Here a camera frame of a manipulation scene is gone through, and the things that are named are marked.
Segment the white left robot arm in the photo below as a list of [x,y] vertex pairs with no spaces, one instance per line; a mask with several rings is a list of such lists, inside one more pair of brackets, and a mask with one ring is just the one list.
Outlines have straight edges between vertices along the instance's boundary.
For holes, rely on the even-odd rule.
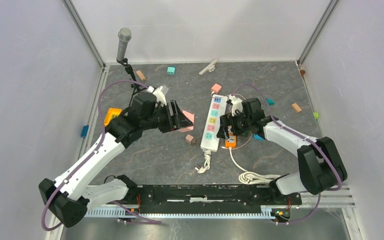
[[175,100],[165,101],[164,94],[143,92],[132,99],[131,106],[110,120],[93,146],[68,170],[54,180],[44,178],[38,189],[47,211],[70,228],[79,223],[89,209],[122,200],[133,203],[137,190],[115,179],[96,187],[98,193],[87,191],[89,183],[116,156],[142,137],[146,130],[161,133],[193,126]]

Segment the white multicolour power strip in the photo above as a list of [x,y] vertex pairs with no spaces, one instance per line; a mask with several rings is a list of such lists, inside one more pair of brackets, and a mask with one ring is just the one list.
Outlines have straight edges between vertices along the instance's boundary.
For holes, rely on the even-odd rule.
[[227,96],[218,94],[214,94],[211,97],[203,136],[200,143],[200,148],[203,151],[218,151],[220,138],[217,137],[217,133],[220,129],[220,116],[226,113],[227,100]]

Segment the blue cube socket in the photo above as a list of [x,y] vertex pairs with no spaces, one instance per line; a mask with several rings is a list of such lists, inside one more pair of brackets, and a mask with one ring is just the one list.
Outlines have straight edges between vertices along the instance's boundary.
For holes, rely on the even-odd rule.
[[264,141],[265,139],[257,134],[252,135],[254,139]]

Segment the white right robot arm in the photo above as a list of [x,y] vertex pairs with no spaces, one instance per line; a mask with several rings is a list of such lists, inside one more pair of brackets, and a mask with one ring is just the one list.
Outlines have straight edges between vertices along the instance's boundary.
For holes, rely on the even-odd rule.
[[273,203],[282,204],[292,193],[318,195],[323,191],[338,191],[348,178],[331,138],[316,138],[300,133],[278,118],[265,115],[258,98],[241,100],[229,96],[227,104],[232,106],[231,112],[220,116],[217,137],[227,139],[229,133],[240,136],[252,132],[281,146],[298,160],[297,173],[277,177],[269,183],[268,196]]

